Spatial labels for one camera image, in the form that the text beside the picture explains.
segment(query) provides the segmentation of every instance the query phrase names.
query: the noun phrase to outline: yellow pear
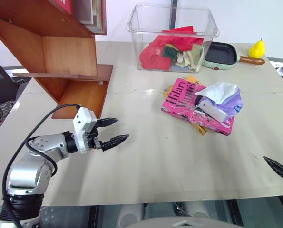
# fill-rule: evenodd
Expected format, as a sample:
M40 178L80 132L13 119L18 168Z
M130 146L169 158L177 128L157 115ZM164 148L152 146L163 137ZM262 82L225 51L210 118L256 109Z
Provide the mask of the yellow pear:
M248 51L248 55L251 58L261 58L265 54L264 41L257 41Z

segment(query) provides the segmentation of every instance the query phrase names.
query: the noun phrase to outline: wooden shelf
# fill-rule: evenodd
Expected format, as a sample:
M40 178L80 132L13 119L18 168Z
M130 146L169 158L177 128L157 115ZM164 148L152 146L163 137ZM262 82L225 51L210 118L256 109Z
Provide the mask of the wooden shelf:
M58 103L100 117L112 65L97 65L94 34L54 0L0 0L0 39ZM62 109L53 118L69 119Z

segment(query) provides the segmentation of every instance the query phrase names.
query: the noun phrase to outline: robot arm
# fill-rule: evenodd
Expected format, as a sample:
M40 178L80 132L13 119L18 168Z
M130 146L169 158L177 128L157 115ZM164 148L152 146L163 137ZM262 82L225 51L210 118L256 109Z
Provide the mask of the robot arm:
M93 111L81 107L73 119L74 133L40 136L30 141L29 145L49 156L55 163L75 152L86 153L94 148L105 151L122 143L128 135L102 142L97 137L97 127L109 126L117 121L115 118L97 120ZM28 150L10 173L6 200L25 228L37 227L40 222L39 210L53 169L50 161ZM14 228L5 203L0 214L0 228Z

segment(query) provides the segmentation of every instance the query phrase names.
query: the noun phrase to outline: frying pan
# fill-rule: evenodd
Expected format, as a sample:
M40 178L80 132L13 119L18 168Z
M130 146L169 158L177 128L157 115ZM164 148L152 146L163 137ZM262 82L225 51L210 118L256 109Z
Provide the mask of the frying pan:
M227 70L233 68L238 61L257 65L265 63L265 60L261 58L240 56L230 44L212 42L203 61L203 66L213 70Z

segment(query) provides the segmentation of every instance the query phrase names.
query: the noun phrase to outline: white tissue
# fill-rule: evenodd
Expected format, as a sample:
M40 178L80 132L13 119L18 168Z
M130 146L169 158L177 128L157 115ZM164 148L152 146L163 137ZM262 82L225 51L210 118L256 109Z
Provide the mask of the white tissue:
M235 84L228 82L218 82L195 94L208 97L210 100L220 105L224 102L225 99L235 94L237 90L238 87Z

